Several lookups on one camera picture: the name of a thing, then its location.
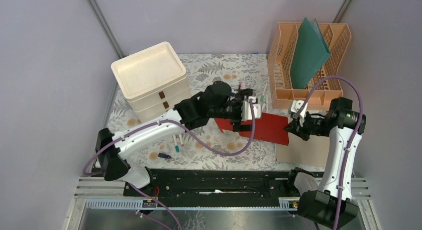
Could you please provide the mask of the red file folder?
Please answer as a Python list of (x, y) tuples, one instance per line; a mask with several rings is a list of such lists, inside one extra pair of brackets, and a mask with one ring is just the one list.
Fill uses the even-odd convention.
[[(221, 132), (224, 130), (233, 131), (233, 126), (228, 119), (214, 119)], [(270, 143), (289, 145), (288, 133), (284, 130), (288, 126), (288, 118), (285, 116), (263, 113), (260, 119), (255, 121), (255, 140)], [(251, 131), (241, 131), (238, 134), (242, 137), (250, 137)]]

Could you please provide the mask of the teal file folder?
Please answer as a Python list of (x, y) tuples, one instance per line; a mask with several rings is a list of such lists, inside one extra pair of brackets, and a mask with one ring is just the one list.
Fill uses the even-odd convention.
[(304, 89), (330, 56), (318, 22), (305, 17), (298, 30), (290, 69), (293, 89)]

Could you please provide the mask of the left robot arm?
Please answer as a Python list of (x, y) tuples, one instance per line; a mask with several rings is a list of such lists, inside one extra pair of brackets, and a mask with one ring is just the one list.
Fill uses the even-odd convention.
[(254, 136), (256, 121), (261, 117), (262, 107), (252, 89), (241, 89), (233, 94), (227, 83), (216, 81), (139, 127), (119, 132), (108, 128), (100, 130), (94, 158), (105, 181), (125, 181), (147, 196), (154, 191), (154, 183), (147, 167), (129, 162), (136, 151), (182, 133), (199, 141), (192, 131), (205, 126), (210, 119), (227, 119), (234, 132), (245, 131)]

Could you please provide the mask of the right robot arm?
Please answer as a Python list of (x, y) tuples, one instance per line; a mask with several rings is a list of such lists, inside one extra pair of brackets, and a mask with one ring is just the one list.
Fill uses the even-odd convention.
[(320, 182), (312, 172), (296, 167), (289, 173), (285, 188), (298, 196), (298, 214), (316, 224), (339, 230), (358, 215), (352, 202), (351, 178), (354, 157), (362, 139), (366, 116), (359, 120), (352, 110), (352, 100), (336, 98), (325, 116), (303, 111), (284, 128), (304, 141), (310, 136), (329, 138), (325, 171)]

